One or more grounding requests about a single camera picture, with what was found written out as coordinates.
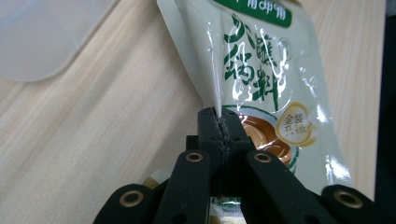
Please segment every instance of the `plastic packet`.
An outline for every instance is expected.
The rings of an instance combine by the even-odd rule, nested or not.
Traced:
[[[300,5],[276,0],[158,4],[205,107],[239,114],[256,148],[275,153],[315,193],[328,185],[351,185],[329,114],[317,37]]]

